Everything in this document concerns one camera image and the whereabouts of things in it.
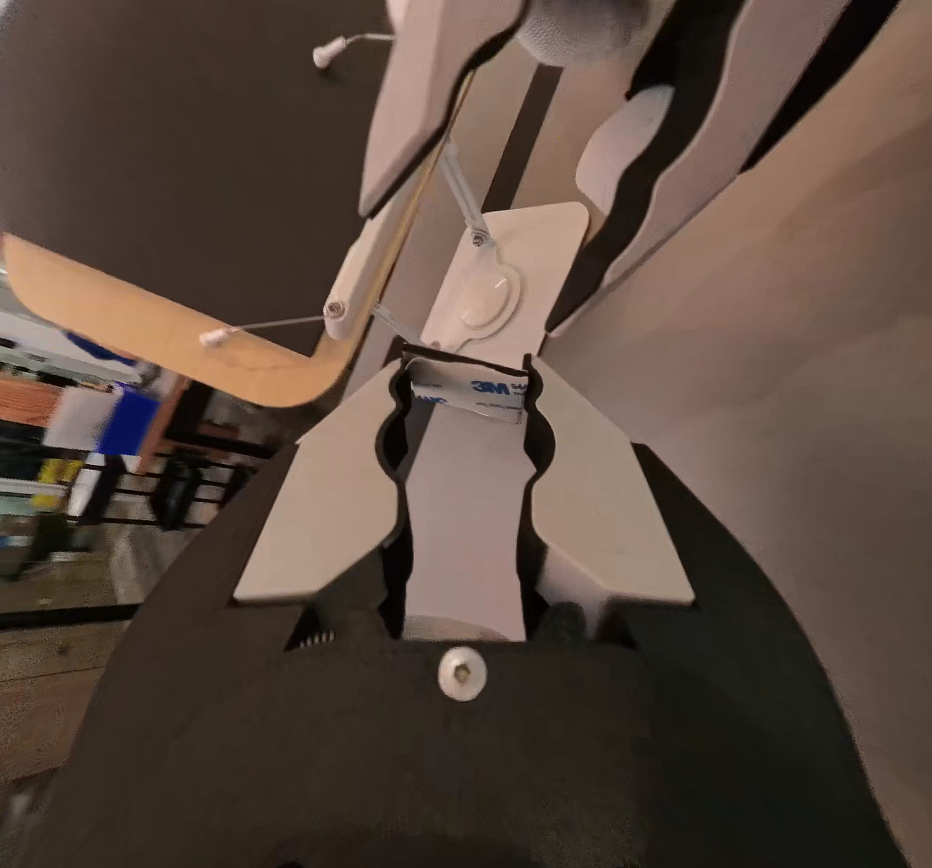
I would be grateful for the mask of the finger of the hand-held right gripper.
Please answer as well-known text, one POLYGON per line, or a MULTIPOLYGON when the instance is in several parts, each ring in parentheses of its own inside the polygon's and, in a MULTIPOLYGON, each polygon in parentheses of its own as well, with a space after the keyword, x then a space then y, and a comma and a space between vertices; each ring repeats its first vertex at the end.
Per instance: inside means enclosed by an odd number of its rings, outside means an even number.
POLYGON ((623 104, 583 149, 576 185, 604 222, 573 261, 548 335, 737 179, 850 2, 675 2, 623 104))
POLYGON ((359 213, 374 217, 443 138, 471 70, 516 32, 528 0, 387 0, 394 40, 374 109, 359 213))

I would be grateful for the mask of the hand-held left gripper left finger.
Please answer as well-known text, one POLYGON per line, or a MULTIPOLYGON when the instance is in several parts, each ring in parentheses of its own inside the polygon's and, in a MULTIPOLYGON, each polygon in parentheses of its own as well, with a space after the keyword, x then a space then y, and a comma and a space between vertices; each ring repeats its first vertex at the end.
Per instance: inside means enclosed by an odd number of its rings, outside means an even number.
POLYGON ((410 557, 399 468, 411 386, 400 360, 298 442, 233 591, 238 605, 382 606, 410 557))

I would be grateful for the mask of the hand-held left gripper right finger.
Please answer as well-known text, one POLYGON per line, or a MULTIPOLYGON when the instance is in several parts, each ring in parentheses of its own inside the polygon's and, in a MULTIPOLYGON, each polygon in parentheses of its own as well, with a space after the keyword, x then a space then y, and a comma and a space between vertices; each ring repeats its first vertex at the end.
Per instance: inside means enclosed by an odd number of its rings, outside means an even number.
POLYGON ((682 610, 696 595, 632 441, 539 358, 526 355, 521 598, 531 637, 553 610, 583 637, 625 607, 682 610))

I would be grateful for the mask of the white foam tape piece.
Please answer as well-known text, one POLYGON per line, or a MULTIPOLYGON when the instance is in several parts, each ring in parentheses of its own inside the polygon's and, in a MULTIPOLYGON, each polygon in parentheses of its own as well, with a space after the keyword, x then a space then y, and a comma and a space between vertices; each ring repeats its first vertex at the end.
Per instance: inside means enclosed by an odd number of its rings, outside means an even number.
POLYGON ((530 373, 406 344, 402 364, 416 398, 506 424, 521 422, 530 373))

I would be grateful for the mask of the clear stand strut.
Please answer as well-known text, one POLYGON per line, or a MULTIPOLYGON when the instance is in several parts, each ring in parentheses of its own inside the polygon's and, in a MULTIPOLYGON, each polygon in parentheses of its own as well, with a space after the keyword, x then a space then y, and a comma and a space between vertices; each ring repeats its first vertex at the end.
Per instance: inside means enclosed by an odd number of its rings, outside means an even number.
POLYGON ((449 140, 440 153, 439 166, 444 179, 462 215, 470 241, 474 246, 485 246, 491 234, 485 223, 480 205, 460 165, 459 151, 449 140))

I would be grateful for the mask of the black metal rack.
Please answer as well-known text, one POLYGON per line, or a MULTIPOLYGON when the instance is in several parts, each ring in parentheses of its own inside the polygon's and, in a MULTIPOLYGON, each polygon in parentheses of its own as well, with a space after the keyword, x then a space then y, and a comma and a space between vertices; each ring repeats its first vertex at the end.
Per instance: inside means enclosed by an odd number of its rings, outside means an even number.
POLYGON ((76 527, 129 524, 163 532, 197 530, 243 490, 258 472, 201 453, 156 455, 140 473, 129 455, 70 452, 35 442, 2 440, 2 481, 11 497, 76 527))

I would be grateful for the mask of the blue box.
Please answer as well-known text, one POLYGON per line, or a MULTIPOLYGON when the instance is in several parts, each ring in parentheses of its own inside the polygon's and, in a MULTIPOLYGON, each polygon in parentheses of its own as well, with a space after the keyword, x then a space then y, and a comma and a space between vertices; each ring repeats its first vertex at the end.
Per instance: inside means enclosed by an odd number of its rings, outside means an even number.
POLYGON ((160 399, 128 385, 117 385, 116 403, 100 433, 94 453, 135 456, 140 453, 160 408, 160 399))

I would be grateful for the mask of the dark-faced wooden stand board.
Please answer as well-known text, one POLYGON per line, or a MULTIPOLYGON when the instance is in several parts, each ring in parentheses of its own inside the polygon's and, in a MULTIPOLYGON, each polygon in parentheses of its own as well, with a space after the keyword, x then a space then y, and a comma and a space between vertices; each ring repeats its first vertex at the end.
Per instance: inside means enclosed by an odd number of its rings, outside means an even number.
POLYGON ((337 385, 366 331, 318 316, 364 232, 384 0, 8 0, 2 249, 30 312, 251 403, 337 385))

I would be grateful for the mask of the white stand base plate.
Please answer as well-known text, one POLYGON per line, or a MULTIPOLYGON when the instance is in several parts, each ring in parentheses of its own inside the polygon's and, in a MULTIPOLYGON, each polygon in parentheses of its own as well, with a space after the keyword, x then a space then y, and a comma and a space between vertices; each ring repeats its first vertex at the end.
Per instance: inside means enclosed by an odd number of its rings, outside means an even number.
POLYGON ((538 353, 545 323, 583 244, 578 201, 488 212, 491 246, 462 233, 421 332, 426 346, 516 369, 538 353))

